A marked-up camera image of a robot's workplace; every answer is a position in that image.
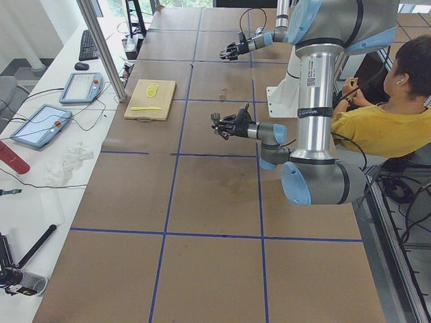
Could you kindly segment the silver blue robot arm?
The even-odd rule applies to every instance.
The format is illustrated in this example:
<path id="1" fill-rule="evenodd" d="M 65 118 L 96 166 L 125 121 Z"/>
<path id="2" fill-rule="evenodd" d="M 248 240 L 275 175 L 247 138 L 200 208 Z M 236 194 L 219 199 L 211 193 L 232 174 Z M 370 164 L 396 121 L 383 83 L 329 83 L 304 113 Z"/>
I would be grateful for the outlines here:
<path id="1" fill-rule="evenodd" d="M 260 140 L 260 165 L 266 170 L 281 166 L 281 184 L 291 203 L 340 205 L 363 195 L 366 178 L 360 168 L 329 150 L 335 60 L 342 53 L 366 54 L 390 46 L 398 6 L 397 1 L 279 1 L 273 31 L 241 38 L 220 53 L 222 59 L 235 60 L 275 42 L 295 48 L 300 66 L 294 150 L 284 147 L 284 125 L 256 122 L 246 108 L 226 117 L 211 115 L 222 138 Z"/>
<path id="2" fill-rule="evenodd" d="M 264 13 L 264 26 L 257 28 L 255 36 L 250 38 L 245 36 L 242 28 L 242 18 L 246 13 L 253 10 L 253 8 L 246 9 L 239 18 L 240 31 L 238 32 L 238 43 L 232 42 L 224 50 L 221 50 L 219 54 L 220 58 L 222 60 L 236 61 L 240 55 L 270 46 L 274 42 L 288 42 L 289 12 L 295 8 L 296 3 L 297 1 L 277 1 L 275 28 L 273 30 L 265 29 L 267 14 L 262 8 L 259 8 Z"/>

